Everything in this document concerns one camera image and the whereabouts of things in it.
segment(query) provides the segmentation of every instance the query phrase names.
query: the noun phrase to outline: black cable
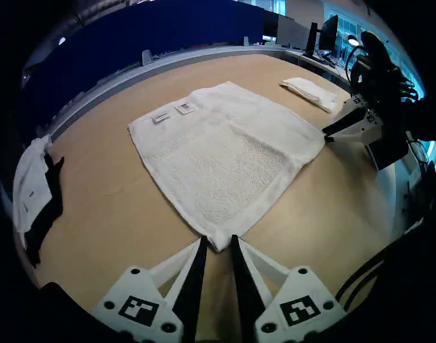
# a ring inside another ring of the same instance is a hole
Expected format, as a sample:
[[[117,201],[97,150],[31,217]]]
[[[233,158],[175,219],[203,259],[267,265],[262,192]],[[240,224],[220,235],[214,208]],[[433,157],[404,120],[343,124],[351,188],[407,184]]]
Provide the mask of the black cable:
[[[350,82],[350,77],[348,76],[348,63],[350,62],[350,58],[353,56],[353,54],[355,53],[355,51],[357,51],[358,49],[364,49],[364,46],[361,45],[356,45],[352,50],[351,53],[348,54],[347,57],[347,62],[345,63],[345,75],[347,76],[347,80]]]
[[[385,248],[383,248],[381,251],[379,251],[376,255],[372,256],[370,260],[368,260],[365,264],[363,264],[355,273],[353,273],[347,281],[342,285],[342,287],[339,289],[339,291],[336,294],[336,300],[340,301],[340,298],[344,295],[345,291],[355,283],[357,279],[359,279],[362,275],[367,273],[372,267],[376,266],[380,262],[382,262],[388,251],[390,250],[390,247],[393,245],[387,245]]]
[[[369,281],[371,281],[373,278],[375,278],[380,270],[382,269],[383,264],[375,267],[375,269],[373,271],[371,271],[368,275],[366,275],[363,280],[361,280],[355,287],[355,289],[353,290],[353,292],[351,292],[350,296],[347,299],[347,302],[345,303],[343,309],[345,311],[348,311],[348,309],[350,308],[350,305],[352,304],[353,300],[355,299],[355,297],[358,295],[358,293],[361,291],[361,289],[366,286]]]
[[[410,148],[410,150],[412,150],[412,153],[413,153],[413,155],[415,156],[415,159],[417,160],[417,162],[418,162],[418,166],[420,167],[420,172],[422,173],[422,177],[425,175],[425,172],[426,172],[426,166],[428,165],[428,163],[429,163],[429,161],[421,161],[419,158],[418,158],[418,156],[417,156],[417,154],[415,153],[415,151],[414,151],[414,148],[412,147],[412,144],[411,143],[419,143],[422,147],[423,147],[423,149],[425,150],[425,152],[426,152],[426,155],[428,155],[428,152],[426,151],[426,148],[423,146],[423,143],[422,142],[420,142],[420,141],[418,141],[418,140],[413,140],[413,141],[409,141],[408,139],[406,140],[407,141],[407,143],[409,144],[409,148]]]

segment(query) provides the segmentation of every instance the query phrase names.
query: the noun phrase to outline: wall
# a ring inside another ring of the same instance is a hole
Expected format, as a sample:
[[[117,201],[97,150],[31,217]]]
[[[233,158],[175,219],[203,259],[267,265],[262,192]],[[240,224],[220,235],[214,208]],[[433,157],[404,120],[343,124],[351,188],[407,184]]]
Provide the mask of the wall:
[[[320,0],[286,0],[286,16],[310,29],[315,22],[318,28],[324,23],[324,6]]]

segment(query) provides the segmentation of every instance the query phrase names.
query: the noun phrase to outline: table surface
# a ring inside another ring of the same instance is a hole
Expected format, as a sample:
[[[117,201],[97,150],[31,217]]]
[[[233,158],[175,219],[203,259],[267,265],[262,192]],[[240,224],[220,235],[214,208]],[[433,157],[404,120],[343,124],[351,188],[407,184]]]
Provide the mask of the table surface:
[[[287,54],[291,54],[291,55],[298,57],[302,61],[305,61],[305,62],[310,63],[318,68],[321,68],[324,71],[327,71],[328,73],[335,75],[336,77],[338,77],[342,82],[344,82],[347,85],[350,84],[348,79],[347,79],[347,74],[345,73],[345,68],[342,68],[341,66],[336,66],[335,68],[333,68],[329,65],[324,65],[322,63],[315,61],[314,59],[308,58],[306,56],[302,56],[302,54],[303,54],[302,51],[299,52],[299,51],[293,51],[293,50],[287,49],[285,52]]]
[[[327,114],[279,86],[292,77],[336,93],[335,111]],[[64,213],[43,242],[42,262],[35,270],[40,285],[57,282],[91,311],[128,266],[149,269],[198,238],[151,179],[127,127],[193,90],[225,81],[290,108],[319,129],[348,98],[341,88],[301,67],[266,55],[241,55],[183,66],[107,99],[53,144],[53,157],[65,156]],[[335,294],[389,243],[394,189],[393,166],[377,173],[363,146],[327,145],[245,240],[288,268],[310,266]],[[268,285],[273,292],[279,289]],[[229,249],[215,253],[209,248],[196,338],[235,340],[239,333]]]

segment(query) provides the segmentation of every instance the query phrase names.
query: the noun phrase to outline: white cloth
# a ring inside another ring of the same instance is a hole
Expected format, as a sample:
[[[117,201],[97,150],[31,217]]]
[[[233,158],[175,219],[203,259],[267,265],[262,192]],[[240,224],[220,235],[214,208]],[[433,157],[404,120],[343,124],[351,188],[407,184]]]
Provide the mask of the white cloth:
[[[45,176],[48,167],[44,160],[45,151],[50,146],[50,135],[34,139],[16,167],[13,182],[13,224],[21,234],[24,247],[24,233],[30,230],[35,218],[52,198]]]
[[[184,103],[197,110],[180,114]],[[297,114],[231,82],[195,90],[129,131],[161,191],[217,251],[250,229],[324,145]]]
[[[337,95],[317,86],[312,81],[295,77],[280,81],[280,85],[288,87],[290,91],[309,100],[327,113],[331,113],[336,107]]]

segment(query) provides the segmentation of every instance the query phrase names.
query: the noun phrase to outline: computer monitor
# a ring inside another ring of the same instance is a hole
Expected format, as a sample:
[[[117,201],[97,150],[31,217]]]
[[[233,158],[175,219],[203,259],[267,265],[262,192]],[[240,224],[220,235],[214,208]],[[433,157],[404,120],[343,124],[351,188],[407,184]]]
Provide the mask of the computer monitor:
[[[334,50],[338,24],[338,15],[335,15],[326,20],[321,30],[318,30],[317,23],[312,23],[312,25],[310,26],[310,32],[308,33],[306,52],[303,55],[308,58],[314,59],[317,62],[327,64],[323,60],[314,57],[316,34],[317,32],[320,32],[320,38],[318,39],[319,50]]]

